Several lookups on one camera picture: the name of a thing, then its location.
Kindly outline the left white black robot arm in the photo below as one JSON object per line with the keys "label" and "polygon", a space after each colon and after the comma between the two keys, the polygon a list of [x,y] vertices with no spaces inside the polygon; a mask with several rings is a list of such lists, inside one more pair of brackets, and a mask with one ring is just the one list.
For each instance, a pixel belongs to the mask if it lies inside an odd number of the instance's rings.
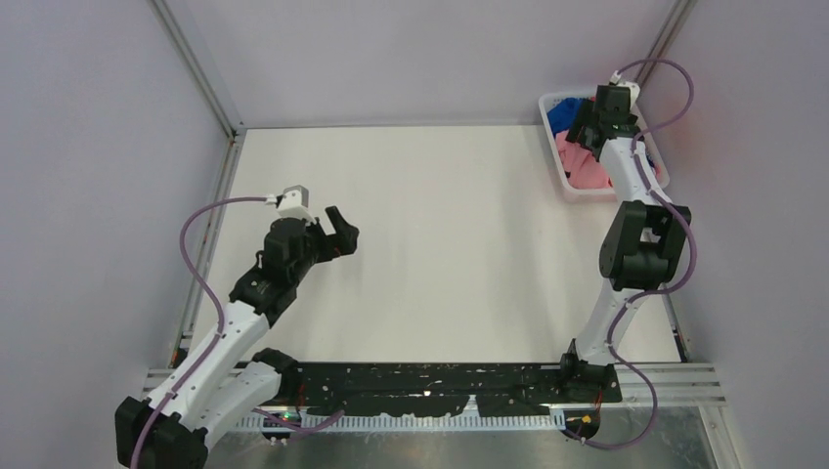
{"label": "left white black robot arm", "polygon": [[318,218],[280,207],[253,267],[236,282],[218,320],[185,360],[146,397],[127,397],[114,415],[116,458],[127,468],[201,468],[216,444],[271,399],[291,403],[300,389],[290,357],[260,353],[235,378],[242,356],[295,301],[310,269],[357,250],[359,229],[335,206],[333,231]]}

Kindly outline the light pink t shirt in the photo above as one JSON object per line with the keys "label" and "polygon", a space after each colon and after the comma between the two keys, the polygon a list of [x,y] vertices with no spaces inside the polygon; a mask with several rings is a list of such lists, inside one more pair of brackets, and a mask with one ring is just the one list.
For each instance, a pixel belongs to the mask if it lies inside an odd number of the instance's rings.
{"label": "light pink t shirt", "polygon": [[566,136],[566,132],[555,135],[555,144],[568,184],[577,190],[611,189],[611,179],[590,151],[567,142]]}

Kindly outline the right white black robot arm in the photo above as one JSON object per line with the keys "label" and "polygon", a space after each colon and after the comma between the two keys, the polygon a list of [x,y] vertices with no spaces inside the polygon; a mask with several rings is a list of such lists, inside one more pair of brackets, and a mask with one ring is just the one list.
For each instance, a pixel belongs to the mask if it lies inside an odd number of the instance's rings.
{"label": "right white black robot arm", "polygon": [[596,158],[619,202],[599,249],[599,296],[559,364],[559,391],[576,402],[611,387],[617,345],[646,297],[674,278],[691,221],[689,209],[672,204],[658,184],[633,103],[631,87],[600,85],[566,136]]}

